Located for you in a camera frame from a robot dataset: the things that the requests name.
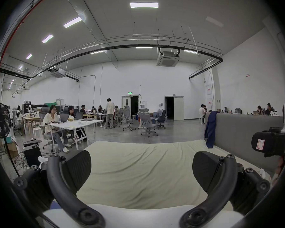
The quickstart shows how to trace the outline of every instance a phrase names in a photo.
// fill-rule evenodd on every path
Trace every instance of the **laptop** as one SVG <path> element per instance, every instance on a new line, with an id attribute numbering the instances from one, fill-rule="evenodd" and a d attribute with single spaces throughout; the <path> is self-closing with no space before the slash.
<path id="1" fill-rule="evenodd" d="M 60 114 L 60 121 L 61 121 L 62 123 L 64 123 L 64 122 L 67 121 L 68 117 L 69 117 L 69 114 L 61 113 L 61 114 Z"/>

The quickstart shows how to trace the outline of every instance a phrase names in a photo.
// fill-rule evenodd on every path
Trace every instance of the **white shirt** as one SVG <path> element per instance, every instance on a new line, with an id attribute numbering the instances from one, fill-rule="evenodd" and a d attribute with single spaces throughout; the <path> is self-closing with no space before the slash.
<path id="1" fill-rule="evenodd" d="M 57 113 L 54 114 L 54 118 L 52 118 L 52 115 L 50 113 L 47 113 L 43 119 L 43 122 L 42 122 L 42 125 L 45 125 L 45 130 L 46 130 L 46 133 L 50 132 L 51 131 L 51 127 L 52 126 L 49 126 L 49 125 L 46 125 L 46 123 L 48 123 L 49 121 L 53 121 L 53 122 L 57 122 L 58 121 L 58 115 Z"/>
<path id="2" fill-rule="evenodd" d="M 203 117 L 204 116 L 204 112 L 206 112 L 206 110 L 201 107 L 199 110 L 198 110 L 199 114 L 200 114 L 200 117 Z"/>
<path id="3" fill-rule="evenodd" d="M 109 101 L 107 103 L 107 115 L 108 114 L 114 114 L 114 109 L 115 109 L 115 105 L 112 101 Z"/>

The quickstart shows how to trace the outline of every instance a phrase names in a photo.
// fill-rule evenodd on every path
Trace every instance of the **jeans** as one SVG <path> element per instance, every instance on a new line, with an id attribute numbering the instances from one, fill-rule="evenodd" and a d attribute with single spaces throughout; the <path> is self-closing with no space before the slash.
<path id="1" fill-rule="evenodd" d="M 62 133 L 63 133 L 64 144 L 67 144 L 68 143 L 68 139 L 66 137 L 67 134 L 66 134 L 65 130 L 62 130 Z M 64 144 L 62 143 L 62 141 L 60 139 L 61 136 L 62 136 L 61 131 L 53 133 L 53 139 L 58 144 L 59 150 L 63 150 L 63 148 L 64 148 Z M 49 139 L 52 139 L 51 133 L 50 132 L 47 133 L 46 137 L 49 138 Z"/>
<path id="2" fill-rule="evenodd" d="M 113 128 L 113 114 L 107 114 L 107 118 L 106 118 L 106 120 L 105 120 L 105 128 L 107 128 L 108 127 L 108 123 L 109 123 L 109 119 L 110 119 L 110 128 Z"/>

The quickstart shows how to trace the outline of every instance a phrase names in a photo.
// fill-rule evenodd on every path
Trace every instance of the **blue jacket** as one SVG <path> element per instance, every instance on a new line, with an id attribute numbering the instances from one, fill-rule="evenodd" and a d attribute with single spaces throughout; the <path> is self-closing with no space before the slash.
<path id="1" fill-rule="evenodd" d="M 208 149 L 213 148 L 215 141 L 215 127 L 216 127 L 216 114 L 218 112 L 211 112 L 208 117 L 208 122 L 205 130 L 205 138 L 207 138 L 206 145 Z"/>

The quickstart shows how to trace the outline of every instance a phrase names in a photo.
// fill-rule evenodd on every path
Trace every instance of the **white sneaker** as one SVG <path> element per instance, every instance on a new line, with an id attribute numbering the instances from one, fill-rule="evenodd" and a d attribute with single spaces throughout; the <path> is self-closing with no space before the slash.
<path id="1" fill-rule="evenodd" d="M 64 147 L 64 149 L 62 150 L 64 153 L 68 153 L 69 152 L 69 150 L 66 148 L 66 147 Z"/>

